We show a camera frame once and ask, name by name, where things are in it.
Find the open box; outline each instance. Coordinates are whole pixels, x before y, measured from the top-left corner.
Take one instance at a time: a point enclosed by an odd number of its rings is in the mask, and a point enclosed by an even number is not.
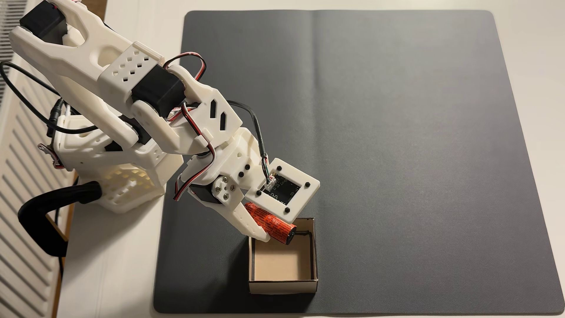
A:
[[[313,218],[297,218],[289,245],[249,238],[249,291],[252,294],[315,293],[316,237]]]

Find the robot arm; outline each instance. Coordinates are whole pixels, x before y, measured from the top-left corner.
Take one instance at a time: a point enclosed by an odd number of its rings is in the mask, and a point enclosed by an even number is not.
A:
[[[58,125],[99,128],[84,136],[57,131],[51,145],[83,183],[100,184],[96,203],[121,213],[162,195],[181,155],[191,154],[175,200],[189,192],[266,242],[270,236],[241,201],[290,224],[318,190],[318,180],[278,158],[268,168],[257,139],[217,89],[179,65],[167,67],[162,55],[112,31],[82,3],[43,1],[20,24],[10,33],[14,51],[81,113],[60,116]],[[168,121],[179,105],[182,116]]]

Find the gray mat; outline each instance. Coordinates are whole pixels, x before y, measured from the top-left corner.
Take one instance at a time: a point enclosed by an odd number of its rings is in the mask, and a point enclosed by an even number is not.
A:
[[[246,238],[170,184],[157,311],[563,311],[489,12],[197,11],[183,36],[202,82],[255,109],[269,156],[320,179],[301,214],[320,281],[250,295]]]

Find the battery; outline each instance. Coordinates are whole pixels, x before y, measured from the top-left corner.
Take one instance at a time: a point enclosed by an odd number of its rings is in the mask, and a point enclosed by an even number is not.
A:
[[[296,225],[286,223],[251,202],[245,204],[245,209],[271,237],[286,245],[290,244],[294,233],[296,233]]]

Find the cable plug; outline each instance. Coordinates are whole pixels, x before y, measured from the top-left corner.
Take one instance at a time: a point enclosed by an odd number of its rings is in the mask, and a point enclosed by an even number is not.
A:
[[[57,120],[59,119],[59,116],[61,116],[61,108],[63,107],[63,103],[64,100],[62,98],[59,98],[53,108],[51,108],[51,114],[49,115],[50,122],[57,124]],[[54,134],[55,130],[51,127],[47,127],[47,137],[53,138]]]

